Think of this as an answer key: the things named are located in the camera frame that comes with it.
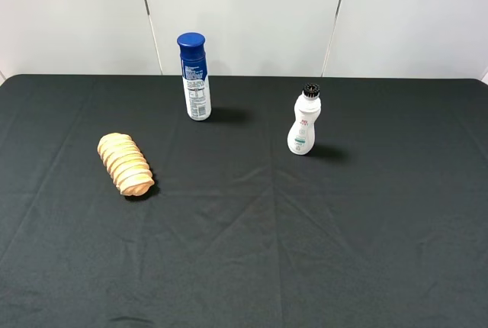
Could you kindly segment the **tan spiral bread roll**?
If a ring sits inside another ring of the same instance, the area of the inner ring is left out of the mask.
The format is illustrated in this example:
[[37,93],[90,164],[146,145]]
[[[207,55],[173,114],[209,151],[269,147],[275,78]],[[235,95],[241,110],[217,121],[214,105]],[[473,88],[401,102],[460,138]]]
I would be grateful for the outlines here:
[[97,151],[121,195],[139,197],[155,184],[149,163],[128,134],[104,135]]

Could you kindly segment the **black tablecloth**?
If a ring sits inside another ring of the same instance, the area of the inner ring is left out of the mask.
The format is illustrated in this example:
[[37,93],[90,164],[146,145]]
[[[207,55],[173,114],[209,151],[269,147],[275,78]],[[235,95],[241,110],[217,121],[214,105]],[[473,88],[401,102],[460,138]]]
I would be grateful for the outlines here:
[[[1,87],[3,327],[485,327],[487,87],[214,77],[196,122],[177,76]],[[123,196],[99,140],[155,184]]]

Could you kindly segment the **blue and white bottle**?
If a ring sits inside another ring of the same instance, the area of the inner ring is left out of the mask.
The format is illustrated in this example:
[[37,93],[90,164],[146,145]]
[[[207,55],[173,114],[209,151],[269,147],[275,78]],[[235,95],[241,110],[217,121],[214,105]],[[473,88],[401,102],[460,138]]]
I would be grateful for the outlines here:
[[188,116],[194,121],[204,121],[211,114],[205,37],[196,32],[188,32],[178,37],[177,44],[180,49],[181,76]]

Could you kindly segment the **white bottle with brush cap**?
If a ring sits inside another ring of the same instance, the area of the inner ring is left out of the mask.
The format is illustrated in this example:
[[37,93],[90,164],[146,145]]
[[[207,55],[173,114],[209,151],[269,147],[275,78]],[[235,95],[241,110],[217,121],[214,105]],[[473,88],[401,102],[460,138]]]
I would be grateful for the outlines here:
[[315,143],[315,122],[321,113],[320,87],[307,83],[294,104],[295,121],[287,135],[289,150],[305,155]]

